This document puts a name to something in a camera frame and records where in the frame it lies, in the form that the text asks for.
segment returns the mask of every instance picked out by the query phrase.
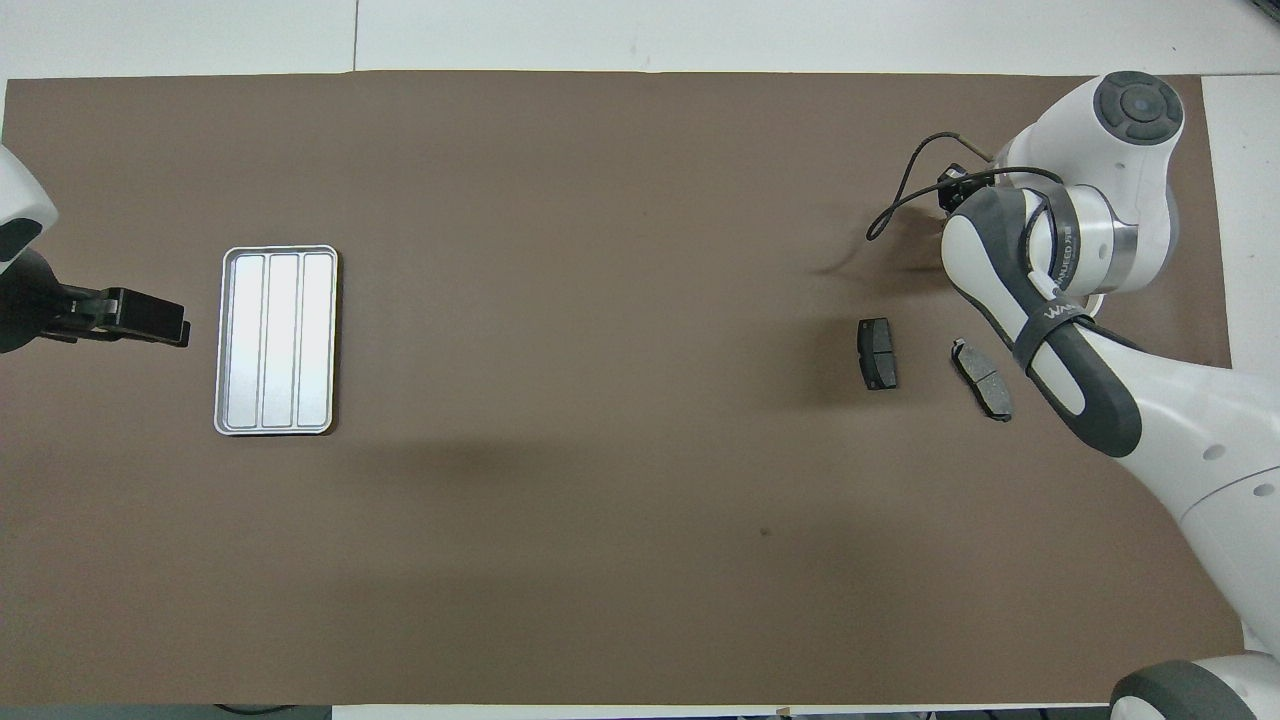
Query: brown surface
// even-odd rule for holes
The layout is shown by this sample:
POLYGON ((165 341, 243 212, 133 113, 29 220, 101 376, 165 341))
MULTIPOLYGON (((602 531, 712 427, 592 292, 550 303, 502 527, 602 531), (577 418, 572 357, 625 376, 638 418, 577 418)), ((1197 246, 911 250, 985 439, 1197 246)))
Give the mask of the brown surface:
MULTIPOLYGON (((1101 701, 1238 648, 1174 523, 946 283, 929 202, 837 277, 906 155, 1078 81, 362 73, 20 81, 64 282, 188 350, 0 374, 0 702, 1101 701), (339 424, 211 425, 220 258, 343 254, 339 424), (901 389, 859 387, 893 323, 901 389), (998 356, 1014 423, 948 366, 998 356)), ((1183 242, 1114 328, 1226 364, 1199 83, 1183 242)), ((959 149, 922 158, 923 184, 959 149)))

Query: white robotic arm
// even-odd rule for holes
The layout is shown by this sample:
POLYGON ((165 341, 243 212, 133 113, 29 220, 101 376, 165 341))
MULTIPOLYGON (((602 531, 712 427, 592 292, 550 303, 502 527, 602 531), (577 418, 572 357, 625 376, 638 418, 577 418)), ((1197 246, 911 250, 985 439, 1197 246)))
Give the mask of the white robotic arm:
POLYGON ((31 170, 0 146, 0 275, 58 222, 58 210, 31 170))
MULTIPOLYGON (((996 159, 997 167, 1051 170, 1064 183, 1000 176, 997 187, 974 192, 948 218, 942 260, 1071 432, 1115 457, 1174 515, 1222 594, 1275 655, 1280 384, 1142 352, 1076 300, 1140 288, 1165 265, 1176 240, 1165 178, 1181 126, 1181 102, 1158 78, 1126 72, 1089 81, 996 159)), ((1132 687, 1151 691, 1165 678, 1181 691, 1144 698, 1123 682, 1114 717, 1201 716, 1188 712, 1206 694, 1213 696, 1206 717, 1280 717, 1280 665, 1260 657, 1157 666, 1143 671, 1146 685, 1135 674, 1132 687), (1245 710, 1251 715, 1233 715, 1245 710)))
POLYGON ((141 340, 187 347, 183 306, 123 287, 61 284, 28 249, 58 220, 58 210, 27 168, 0 147, 0 354, 36 337, 141 340))

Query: silver tray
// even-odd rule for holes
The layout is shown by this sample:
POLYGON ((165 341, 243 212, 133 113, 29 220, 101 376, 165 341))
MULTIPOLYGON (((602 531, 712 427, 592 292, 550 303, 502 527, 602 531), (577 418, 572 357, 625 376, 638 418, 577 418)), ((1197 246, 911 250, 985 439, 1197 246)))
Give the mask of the silver tray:
POLYGON ((320 434, 333 424, 338 252, 233 247, 223 258, 214 427, 320 434))

